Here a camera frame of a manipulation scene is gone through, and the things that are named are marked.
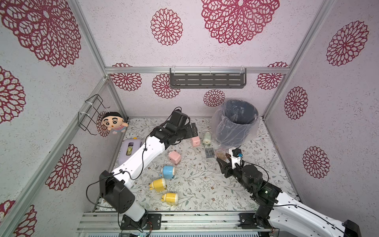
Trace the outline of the pink sharpener shavings tray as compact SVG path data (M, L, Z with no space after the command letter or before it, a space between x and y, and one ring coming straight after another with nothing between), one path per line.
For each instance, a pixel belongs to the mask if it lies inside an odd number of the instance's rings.
M216 158L219 158L225 162L228 161L228 158L227 158L227 151L225 151L224 149L216 149L215 150L215 156Z

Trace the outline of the clear sharpener shavings tray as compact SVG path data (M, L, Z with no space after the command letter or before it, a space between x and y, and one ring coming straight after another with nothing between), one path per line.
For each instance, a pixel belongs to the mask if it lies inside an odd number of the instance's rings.
M206 148L205 149L205 155L207 159L214 158L215 157L215 152L213 148Z

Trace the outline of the pink pencil sharpener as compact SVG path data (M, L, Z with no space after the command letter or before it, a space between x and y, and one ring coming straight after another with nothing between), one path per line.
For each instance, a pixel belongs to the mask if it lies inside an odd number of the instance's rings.
M199 136L191 138L191 145L193 147L198 147L201 145L201 140L200 140Z
M182 156L181 154L179 154L178 152L176 151L172 151L168 154L168 158L169 158L169 161L174 164L174 165L178 165L182 159Z

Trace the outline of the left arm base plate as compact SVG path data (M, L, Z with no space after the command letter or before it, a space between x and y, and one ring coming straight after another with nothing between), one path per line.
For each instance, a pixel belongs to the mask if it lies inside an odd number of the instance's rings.
M162 223L162 215L159 213L145 213L139 221L134 221L126 214L123 215L120 224L121 230L160 230Z

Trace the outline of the green pencil sharpener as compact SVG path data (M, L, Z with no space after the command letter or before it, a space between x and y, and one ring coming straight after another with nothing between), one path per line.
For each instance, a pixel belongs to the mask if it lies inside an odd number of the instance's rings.
M211 146L212 143L212 138L211 138L211 133L210 132L205 132L203 135L203 140L202 144L203 146Z

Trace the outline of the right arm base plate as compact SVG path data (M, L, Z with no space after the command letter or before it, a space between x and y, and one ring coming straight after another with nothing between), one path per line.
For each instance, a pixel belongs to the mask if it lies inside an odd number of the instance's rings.
M239 225L242 229L271 229L272 226L266 217L254 212L239 213Z

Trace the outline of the blue pencil sharpener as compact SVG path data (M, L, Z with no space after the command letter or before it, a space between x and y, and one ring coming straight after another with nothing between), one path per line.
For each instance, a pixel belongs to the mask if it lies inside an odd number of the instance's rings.
M175 178L176 168L173 166L164 166L161 169L161 172L162 172L161 176L164 179L173 179L173 178Z

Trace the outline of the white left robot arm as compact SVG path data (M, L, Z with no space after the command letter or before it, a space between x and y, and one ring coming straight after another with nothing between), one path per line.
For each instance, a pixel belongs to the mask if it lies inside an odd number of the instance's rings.
M112 172L103 171L99 180L89 187L99 184L100 197L117 213L125 214L136 223L145 224L148 211L130 191L133 181L139 179L150 162L167 148L196 136L196 124L190 122L190 117L182 112L181 107L176 107L162 124L147 135L142 146L126 162Z

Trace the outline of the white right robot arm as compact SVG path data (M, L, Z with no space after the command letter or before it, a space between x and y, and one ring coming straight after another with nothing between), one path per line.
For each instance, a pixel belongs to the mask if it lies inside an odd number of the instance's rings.
M233 164L217 158L221 173L233 177L259 207L253 223L259 228L274 228L296 237L360 237L360 227L351 220L344 222L324 215L291 197L263 179L254 164Z

